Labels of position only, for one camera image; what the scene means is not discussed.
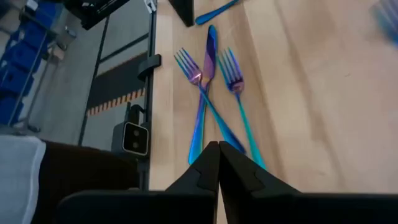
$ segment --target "black and orange stripe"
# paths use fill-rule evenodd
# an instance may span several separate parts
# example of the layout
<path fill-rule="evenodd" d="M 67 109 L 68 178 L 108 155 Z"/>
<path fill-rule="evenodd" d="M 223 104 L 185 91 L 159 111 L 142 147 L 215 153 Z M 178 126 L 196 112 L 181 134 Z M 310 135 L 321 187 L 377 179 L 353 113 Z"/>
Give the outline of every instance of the black and orange stripe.
<path fill-rule="evenodd" d="M 131 93 L 128 93 L 124 96 L 120 96 L 116 99 L 113 100 L 109 100 L 108 102 L 102 103 L 100 105 L 97 105 L 95 107 L 92 107 L 90 109 L 87 110 L 87 116 L 93 116 L 93 115 L 97 115 L 103 111 L 109 110 L 111 108 L 114 108 L 115 106 L 119 106 L 123 103 L 127 103 L 130 102 L 132 100 L 135 100 L 136 98 L 140 97 L 140 96 L 145 96 L 145 88 L 137 90 L 137 91 L 133 91 Z"/>

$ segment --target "wooden table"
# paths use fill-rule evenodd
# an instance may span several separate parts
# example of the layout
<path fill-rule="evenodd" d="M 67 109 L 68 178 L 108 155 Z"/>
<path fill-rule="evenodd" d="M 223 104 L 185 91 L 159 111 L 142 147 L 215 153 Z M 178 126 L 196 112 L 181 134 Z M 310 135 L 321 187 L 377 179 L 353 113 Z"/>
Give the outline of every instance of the wooden table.
<path fill-rule="evenodd" d="M 195 1 L 201 15 L 229 0 Z M 269 171 L 304 192 L 398 192 L 398 49 L 369 13 L 376 0 L 242 0 L 203 26 L 186 28 L 159 0 L 150 189 L 187 169 L 199 91 L 173 54 L 203 66 L 208 26 L 231 47 L 245 81 L 249 122 Z M 221 71 L 210 99 L 249 149 Z M 209 109 L 205 142 L 222 135 Z"/>

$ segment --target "rainbow titanium fork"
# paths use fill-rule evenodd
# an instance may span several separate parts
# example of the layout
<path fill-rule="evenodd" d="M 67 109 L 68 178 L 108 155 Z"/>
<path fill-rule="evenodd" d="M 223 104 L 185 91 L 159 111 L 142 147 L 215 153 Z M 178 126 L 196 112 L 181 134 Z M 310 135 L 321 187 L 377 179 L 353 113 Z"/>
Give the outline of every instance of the rainbow titanium fork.
<path fill-rule="evenodd" d="M 217 51 L 217 31 L 216 28 L 211 25 L 209 26 L 206 53 L 205 53 L 205 65 L 203 68 L 203 74 L 201 79 L 201 87 L 208 93 L 210 81 L 214 78 L 216 70 L 216 51 Z M 191 147 L 189 149 L 188 163 L 190 165 L 195 162 L 199 157 L 203 148 L 203 131 L 205 122 L 205 111 L 206 101 L 202 95 L 199 99 L 199 108 L 197 113 L 197 120 L 195 123 L 195 129 L 192 135 Z"/>
<path fill-rule="evenodd" d="M 239 68 L 238 62 L 236 61 L 235 56 L 232 53 L 232 50 L 230 48 L 228 48 L 228 52 L 229 52 L 229 56 L 228 56 L 226 50 L 224 50 L 224 53 L 222 52 L 221 56 L 217 57 L 217 62 L 220 66 L 221 72 L 223 73 L 223 77 L 225 79 L 225 83 L 226 83 L 228 90 L 232 94 L 235 95 L 236 100 L 238 101 L 239 110 L 241 112 L 242 120 L 244 123 L 244 128 L 246 129 L 246 134 L 249 139 L 250 150 L 251 150 L 251 154 L 253 156 L 253 160 L 256 164 L 258 164 L 259 166 L 261 166 L 263 169 L 266 170 L 267 167 L 266 167 L 264 161 L 262 160 L 260 150 L 257 147 L 256 141 L 254 140 L 254 136 L 253 136 L 253 133 L 251 132 L 249 121 L 246 117 L 246 114 L 244 112 L 242 102 L 241 102 L 240 95 L 244 89 L 242 71 Z"/>
<path fill-rule="evenodd" d="M 189 56 L 188 52 L 184 49 L 177 52 L 177 57 L 174 55 L 174 58 L 176 59 L 182 72 L 185 74 L 185 76 L 188 78 L 189 82 L 192 85 L 195 85 L 199 88 L 201 95 L 205 99 L 207 105 L 210 107 L 210 110 L 213 113 L 218 123 L 218 126 L 220 127 L 224 140 L 233 147 L 235 147 L 235 149 L 237 149 L 238 151 L 242 152 L 243 154 L 246 154 L 246 151 L 244 150 L 242 144 L 239 142 L 237 137 L 234 135 L 234 133 L 231 131 L 231 129 L 228 127 L 225 121 L 218 114 L 216 108 L 213 106 L 213 104 L 207 97 L 206 90 L 204 90 L 201 87 L 200 83 L 202 80 L 202 72 L 199 69 L 199 66 L 195 63 L 195 61 L 193 61 L 191 56 Z"/>

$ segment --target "white cloth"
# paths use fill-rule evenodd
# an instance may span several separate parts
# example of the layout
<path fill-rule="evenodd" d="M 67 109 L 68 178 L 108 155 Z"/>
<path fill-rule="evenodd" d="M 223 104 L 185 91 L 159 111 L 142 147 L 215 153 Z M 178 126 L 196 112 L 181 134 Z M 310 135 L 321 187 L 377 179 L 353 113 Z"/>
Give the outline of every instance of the white cloth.
<path fill-rule="evenodd" d="M 39 4 L 35 0 L 27 0 L 26 6 L 31 8 L 33 11 L 36 11 L 39 7 Z"/>
<path fill-rule="evenodd" d="M 0 223 L 32 221 L 44 152 L 36 137 L 0 135 Z"/>

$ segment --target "fork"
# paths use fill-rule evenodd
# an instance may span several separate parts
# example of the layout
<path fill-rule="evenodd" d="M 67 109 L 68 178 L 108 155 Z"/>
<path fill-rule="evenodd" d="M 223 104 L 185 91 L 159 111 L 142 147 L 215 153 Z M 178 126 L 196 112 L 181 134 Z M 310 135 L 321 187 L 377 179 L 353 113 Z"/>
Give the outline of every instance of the fork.
<path fill-rule="evenodd" d="M 256 164 L 261 166 L 263 169 L 267 169 L 264 161 L 262 160 L 260 150 L 257 147 L 256 141 L 254 140 L 253 133 L 251 131 L 249 121 L 246 117 L 246 114 L 243 109 L 243 105 L 241 102 L 241 93 L 243 92 L 244 89 L 244 82 L 243 82 L 243 76 L 242 76 L 242 71 L 235 59 L 234 54 L 232 53 L 232 50 L 228 48 L 229 56 L 227 54 L 227 51 L 224 50 L 224 52 L 221 53 L 221 56 L 217 56 L 217 62 L 218 65 L 220 66 L 221 72 L 223 74 L 223 77 L 225 79 L 226 86 L 228 90 L 235 95 L 236 100 L 238 101 L 239 105 L 239 110 L 241 112 L 242 120 L 244 123 L 244 128 L 246 129 L 246 134 L 249 139 L 249 144 L 250 144 L 250 150 L 251 154 L 253 156 L 253 160 Z"/>
<path fill-rule="evenodd" d="M 174 55 L 174 58 L 180 66 L 184 75 L 188 78 L 189 82 L 192 85 L 195 85 L 199 88 L 202 97 L 205 99 L 207 105 L 209 106 L 218 123 L 218 126 L 220 127 L 221 134 L 223 135 L 224 140 L 230 143 L 239 152 L 246 154 L 246 151 L 244 150 L 242 144 L 239 142 L 239 139 L 234 135 L 234 133 L 231 131 L 231 129 L 228 127 L 222 117 L 218 114 L 216 108 L 207 97 L 206 90 L 204 90 L 203 87 L 200 85 L 202 80 L 202 72 L 199 66 L 195 63 L 195 61 L 191 58 L 191 56 L 185 49 L 179 50 L 179 52 L 177 52 L 177 57 Z"/>

